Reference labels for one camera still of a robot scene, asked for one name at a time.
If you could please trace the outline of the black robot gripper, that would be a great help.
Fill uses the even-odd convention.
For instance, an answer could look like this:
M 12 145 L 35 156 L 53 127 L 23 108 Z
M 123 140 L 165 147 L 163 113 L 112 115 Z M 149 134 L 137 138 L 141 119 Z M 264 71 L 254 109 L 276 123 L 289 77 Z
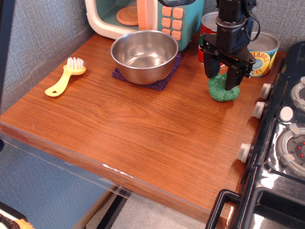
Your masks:
M 204 52 L 203 62 L 205 75 L 213 78 L 220 71 L 221 64 L 228 66 L 225 90 L 230 91 L 239 86 L 243 78 L 251 78 L 255 58 L 247 49 L 253 40 L 254 18 L 243 16 L 239 21 L 228 22 L 216 17 L 216 35 L 204 33 L 201 35 Z

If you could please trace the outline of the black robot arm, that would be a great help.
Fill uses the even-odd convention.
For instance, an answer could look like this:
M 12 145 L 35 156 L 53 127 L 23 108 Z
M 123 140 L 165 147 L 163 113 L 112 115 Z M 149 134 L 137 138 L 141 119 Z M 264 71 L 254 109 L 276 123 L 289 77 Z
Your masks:
M 232 90 L 239 86 L 244 77 L 254 74 L 253 65 L 256 59 L 248 51 L 247 46 L 255 41 L 260 31 L 252 38 L 254 22 L 260 25 L 252 12 L 257 5 L 255 0 L 218 0 L 218 16 L 215 23 L 215 35 L 204 33 L 200 46 L 204 52 L 203 63 L 206 76 L 211 79 L 220 71 L 220 65 L 228 67 L 224 89 Z

